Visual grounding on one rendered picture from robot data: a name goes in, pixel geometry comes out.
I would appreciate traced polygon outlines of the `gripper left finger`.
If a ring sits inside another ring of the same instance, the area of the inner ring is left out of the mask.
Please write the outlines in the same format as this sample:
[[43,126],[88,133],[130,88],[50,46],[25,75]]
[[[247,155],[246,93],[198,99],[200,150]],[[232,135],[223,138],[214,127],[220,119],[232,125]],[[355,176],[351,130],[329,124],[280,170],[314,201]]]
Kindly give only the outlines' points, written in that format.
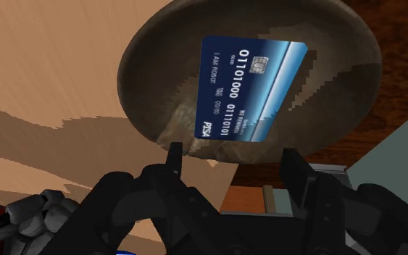
[[39,255],[116,255],[139,220],[151,219],[166,255],[225,255],[219,212],[180,179],[182,143],[164,164],[103,176]]

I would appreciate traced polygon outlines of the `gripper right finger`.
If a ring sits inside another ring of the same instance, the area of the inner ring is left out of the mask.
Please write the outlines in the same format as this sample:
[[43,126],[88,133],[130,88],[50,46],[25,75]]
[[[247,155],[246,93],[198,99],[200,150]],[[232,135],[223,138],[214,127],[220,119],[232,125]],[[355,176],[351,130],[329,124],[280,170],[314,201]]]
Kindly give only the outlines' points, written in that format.
[[408,203],[387,188],[347,187],[288,148],[280,176],[305,212],[305,255],[408,255]]

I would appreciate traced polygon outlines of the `grey and red toy figure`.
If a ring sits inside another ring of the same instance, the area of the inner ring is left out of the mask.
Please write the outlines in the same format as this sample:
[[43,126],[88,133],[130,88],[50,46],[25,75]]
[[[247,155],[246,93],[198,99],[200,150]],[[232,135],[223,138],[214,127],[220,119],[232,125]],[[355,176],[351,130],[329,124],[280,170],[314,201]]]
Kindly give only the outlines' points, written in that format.
[[0,205],[0,255],[39,255],[79,206],[50,189]]

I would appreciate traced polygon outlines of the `brown bowl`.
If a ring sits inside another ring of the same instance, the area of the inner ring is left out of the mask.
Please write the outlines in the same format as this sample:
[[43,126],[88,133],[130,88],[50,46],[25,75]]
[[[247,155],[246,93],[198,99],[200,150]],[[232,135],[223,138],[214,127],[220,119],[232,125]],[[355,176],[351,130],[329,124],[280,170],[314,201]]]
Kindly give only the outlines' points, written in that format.
[[[194,137],[201,41],[231,35],[302,41],[307,55],[263,142]],[[369,112],[382,56],[343,0],[173,0],[134,35],[117,74],[125,114],[167,149],[230,163],[279,162],[285,147],[310,155],[342,139]]]

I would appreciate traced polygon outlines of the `blue bank card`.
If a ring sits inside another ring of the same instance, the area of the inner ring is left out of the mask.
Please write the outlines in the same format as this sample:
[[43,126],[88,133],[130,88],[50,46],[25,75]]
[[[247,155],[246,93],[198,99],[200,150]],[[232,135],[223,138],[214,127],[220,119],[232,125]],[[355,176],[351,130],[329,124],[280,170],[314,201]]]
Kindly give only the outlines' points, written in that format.
[[243,142],[266,139],[307,50],[303,42],[205,37],[195,138]]

